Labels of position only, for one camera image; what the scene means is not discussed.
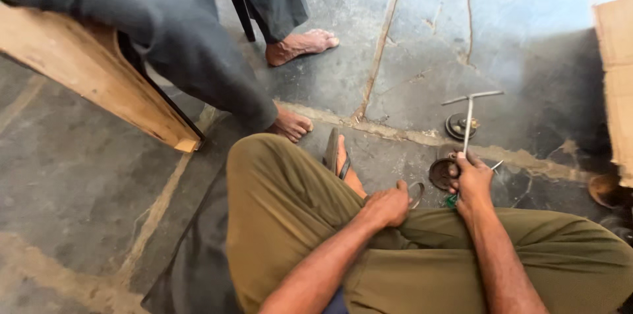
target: cardboard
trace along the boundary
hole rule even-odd
[[[594,6],[594,14],[605,70],[612,162],[620,166],[620,185],[633,188],[633,0]]]

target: dark gray pants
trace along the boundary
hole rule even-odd
[[[233,113],[254,131],[277,108],[253,69],[220,26],[214,0],[2,0],[90,18],[128,34],[144,58],[182,91]],[[283,40],[308,18],[305,0],[246,0],[268,43]]]

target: wooden bench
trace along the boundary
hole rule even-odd
[[[193,152],[204,141],[144,69],[123,57],[114,28],[0,3],[0,36],[3,53],[170,147]]]

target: hand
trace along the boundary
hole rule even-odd
[[[378,230],[385,227],[397,227],[407,218],[409,203],[407,183],[399,180],[396,188],[373,193],[357,216],[371,222]]]
[[[460,193],[455,206],[468,223],[473,213],[494,210],[490,198],[490,183],[494,172],[472,152],[468,152],[467,155],[458,152],[456,162],[461,173],[458,180],[451,182],[450,191],[453,194]]]

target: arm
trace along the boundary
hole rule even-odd
[[[384,227],[400,225],[407,217],[407,184],[400,180],[397,187],[373,194],[347,226],[290,271],[259,312],[321,313],[369,239]]]
[[[490,197],[493,171],[471,153],[466,159],[459,152],[457,164],[462,173],[451,192],[460,191],[456,206],[475,245],[490,312],[547,314],[495,213]]]

